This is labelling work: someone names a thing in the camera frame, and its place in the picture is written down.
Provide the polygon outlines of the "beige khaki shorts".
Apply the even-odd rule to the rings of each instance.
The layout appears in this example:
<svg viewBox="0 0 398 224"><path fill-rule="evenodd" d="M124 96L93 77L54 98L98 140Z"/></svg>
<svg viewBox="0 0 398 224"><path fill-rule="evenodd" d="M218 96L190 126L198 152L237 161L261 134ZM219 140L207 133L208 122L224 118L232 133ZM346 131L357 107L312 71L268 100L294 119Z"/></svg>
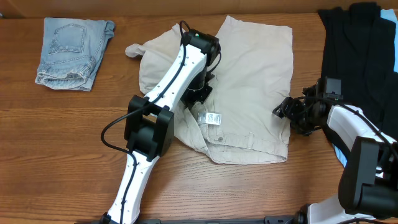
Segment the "beige khaki shorts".
<svg viewBox="0 0 398 224"><path fill-rule="evenodd" d="M142 56L141 92L165 76L180 50L181 25L143 45L126 48ZM268 164L288 156L289 121L272 113L289 95L293 74L292 29L227 17L217 35L221 58L208 67L212 92L201 104L175 110L174 134L220 164Z"/></svg>

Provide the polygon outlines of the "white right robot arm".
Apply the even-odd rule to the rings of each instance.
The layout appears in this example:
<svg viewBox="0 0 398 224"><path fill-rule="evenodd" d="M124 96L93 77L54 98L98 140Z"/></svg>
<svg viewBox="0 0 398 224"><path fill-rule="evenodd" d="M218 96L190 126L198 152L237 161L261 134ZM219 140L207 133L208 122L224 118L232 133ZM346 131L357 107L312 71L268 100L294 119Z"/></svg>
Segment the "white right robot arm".
<svg viewBox="0 0 398 224"><path fill-rule="evenodd" d="M330 129L348 148L338 193L304 206L291 223L381 223L397 216L397 141L343 102L338 79L319 80L301 97L286 97L273 114L298 134Z"/></svg>

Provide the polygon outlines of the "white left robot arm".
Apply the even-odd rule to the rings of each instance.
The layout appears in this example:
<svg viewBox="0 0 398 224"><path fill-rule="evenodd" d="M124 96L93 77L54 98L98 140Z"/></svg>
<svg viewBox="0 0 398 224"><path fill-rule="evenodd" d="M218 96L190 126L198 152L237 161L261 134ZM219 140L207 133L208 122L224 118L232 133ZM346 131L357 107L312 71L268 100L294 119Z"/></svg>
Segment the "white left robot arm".
<svg viewBox="0 0 398 224"><path fill-rule="evenodd" d="M175 110L179 102L193 106L204 103L212 88L208 67L221 58L218 38L189 29L182 33L177 58L163 79L145 97L133 96L127 114L108 124L125 121L126 167L118 194L100 223L135 223L141 199L155 163L174 139Z"/></svg>

